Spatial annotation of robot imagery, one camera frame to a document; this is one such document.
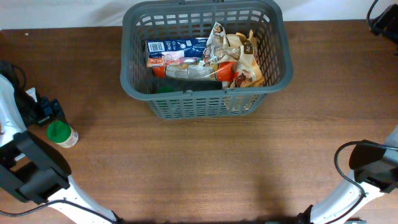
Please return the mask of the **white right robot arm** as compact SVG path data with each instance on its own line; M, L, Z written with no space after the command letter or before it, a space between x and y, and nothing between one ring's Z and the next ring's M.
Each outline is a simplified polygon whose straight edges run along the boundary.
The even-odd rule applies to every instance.
M349 158L350 172L344 174L338 156L353 147ZM350 218L370 201L397 188L397 129L383 144L368 140L350 141L341 145L333 159L335 169L343 178L332 193L321 202L299 213L294 223L351 223Z

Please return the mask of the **beige coffee pouch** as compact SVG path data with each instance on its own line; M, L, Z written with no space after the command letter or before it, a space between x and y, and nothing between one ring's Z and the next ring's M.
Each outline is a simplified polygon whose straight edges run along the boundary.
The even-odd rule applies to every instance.
M227 62L233 62L232 77L222 82L223 89L259 87L264 81L259 68L258 39L252 30L249 37L239 32L227 34L224 38L224 48L228 53Z

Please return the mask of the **orange spaghetti pack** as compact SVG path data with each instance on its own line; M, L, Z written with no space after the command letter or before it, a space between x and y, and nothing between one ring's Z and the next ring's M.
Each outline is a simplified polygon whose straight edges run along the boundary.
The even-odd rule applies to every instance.
M152 71L159 78L230 82L238 76L238 72L233 69L234 64L234 62L223 62L210 66L193 64L169 65L166 67L154 67Z

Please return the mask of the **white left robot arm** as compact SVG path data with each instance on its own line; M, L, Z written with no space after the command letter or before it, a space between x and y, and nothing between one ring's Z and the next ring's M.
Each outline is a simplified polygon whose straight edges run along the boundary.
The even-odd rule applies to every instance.
M73 180L65 158L27 130L16 104L17 91L1 77L1 188L20 202L34 202L34 213L52 208L74 223L121 223Z

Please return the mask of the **green white cup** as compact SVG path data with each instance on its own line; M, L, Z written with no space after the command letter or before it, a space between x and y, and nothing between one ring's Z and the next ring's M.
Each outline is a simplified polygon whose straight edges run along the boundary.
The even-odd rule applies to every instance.
M73 147L79 139L78 133L68 124L62 121L54 121L48 125L47 138L63 148Z

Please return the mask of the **beige brown snack pouch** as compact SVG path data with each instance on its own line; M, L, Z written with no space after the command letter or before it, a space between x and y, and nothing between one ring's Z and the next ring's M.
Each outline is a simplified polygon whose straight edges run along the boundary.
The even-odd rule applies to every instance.
M199 65L207 67L223 62L239 62L246 67L254 60L254 45L240 33L227 34L224 27L215 22L206 41Z

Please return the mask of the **blue tissue pack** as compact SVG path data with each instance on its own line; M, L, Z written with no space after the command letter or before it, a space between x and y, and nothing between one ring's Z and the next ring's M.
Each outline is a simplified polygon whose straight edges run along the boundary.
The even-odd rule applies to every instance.
M206 37L192 39L147 40L145 46L147 67L166 67L197 63L205 51Z

